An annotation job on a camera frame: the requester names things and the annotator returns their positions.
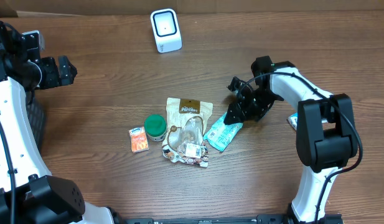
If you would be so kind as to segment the brown Pantree snack pouch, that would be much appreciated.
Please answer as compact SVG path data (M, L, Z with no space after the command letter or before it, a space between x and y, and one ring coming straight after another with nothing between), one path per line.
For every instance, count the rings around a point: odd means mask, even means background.
M173 163L206 168L209 158L204 134L212 112L212 103L168 98L167 134L162 143L163 156Z

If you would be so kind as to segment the teal wet wipes pack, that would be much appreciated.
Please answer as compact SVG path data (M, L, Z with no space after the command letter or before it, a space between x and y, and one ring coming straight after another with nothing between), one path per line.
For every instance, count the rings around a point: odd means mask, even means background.
M223 152L231 143L233 138L243 127L243 123L225 124L226 117L224 113L211 128L205 133L204 140L207 141L216 150Z

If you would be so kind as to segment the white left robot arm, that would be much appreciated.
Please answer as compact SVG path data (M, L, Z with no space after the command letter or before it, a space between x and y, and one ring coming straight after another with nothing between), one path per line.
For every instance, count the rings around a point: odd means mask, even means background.
M121 223L112 208L84 201L75 182L54 177L40 155L45 114L34 93L77 75L66 56L41 57L43 48L39 31L0 21L0 223Z

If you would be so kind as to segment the orange Kleenex tissue pack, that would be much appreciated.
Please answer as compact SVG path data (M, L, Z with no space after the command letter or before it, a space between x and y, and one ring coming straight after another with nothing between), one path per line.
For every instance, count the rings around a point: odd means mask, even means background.
M149 149L148 139L144 127L129 130L131 139L131 151L133 153L147 151Z

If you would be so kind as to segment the green lid jar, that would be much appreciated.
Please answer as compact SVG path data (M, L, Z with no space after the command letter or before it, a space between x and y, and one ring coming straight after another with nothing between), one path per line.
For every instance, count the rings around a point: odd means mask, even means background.
M152 114L145 119L144 129L152 141L163 141L167 133L166 120L159 114Z

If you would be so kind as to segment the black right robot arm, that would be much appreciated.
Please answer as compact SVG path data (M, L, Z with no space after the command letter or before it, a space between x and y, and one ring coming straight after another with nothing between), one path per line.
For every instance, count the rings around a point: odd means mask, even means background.
M355 128L352 101L315 86L289 62L269 56L251 64L253 78L233 77L228 89L236 94L225 124L259 121L275 101L297 111L296 150L303 164L297 194L283 215L258 215L258 223L342 223L341 215L325 213L325 203L337 176L355 169L363 156Z

